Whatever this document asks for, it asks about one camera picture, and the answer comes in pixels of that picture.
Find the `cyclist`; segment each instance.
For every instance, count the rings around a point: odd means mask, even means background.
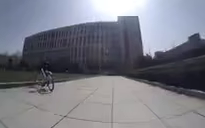
[[[49,62],[44,62],[43,63],[43,65],[41,66],[41,73],[42,73],[42,75],[44,77],[44,82],[42,84],[42,87],[43,87],[49,81],[48,75],[51,74]]]

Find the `walkway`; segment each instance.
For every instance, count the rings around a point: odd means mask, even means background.
[[[118,76],[0,90],[0,128],[205,128],[205,100]]]

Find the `large building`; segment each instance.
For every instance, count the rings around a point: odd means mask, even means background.
[[[93,22],[40,32],[25,38],[23,59],[30,65],[43,61],[65,68],[135,67],[143,56],[137,16],[120,16],[117,22]]]
[[[173,59],[182,56],[186,52],[205,47],[205,39],[202,39],[199,33],[195,33],[188,37],[188,40],[168,51],[158,51],[155,53],[156,58]]]

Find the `sun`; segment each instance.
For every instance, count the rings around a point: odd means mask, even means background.
[[[110,16],[127,15],[143,8],[147,0],[91,0],[95,9]]]

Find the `pavement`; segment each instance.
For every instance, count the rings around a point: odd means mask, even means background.
[[[0,89],[0,128],[205,128],[205,100],[121,76]]]

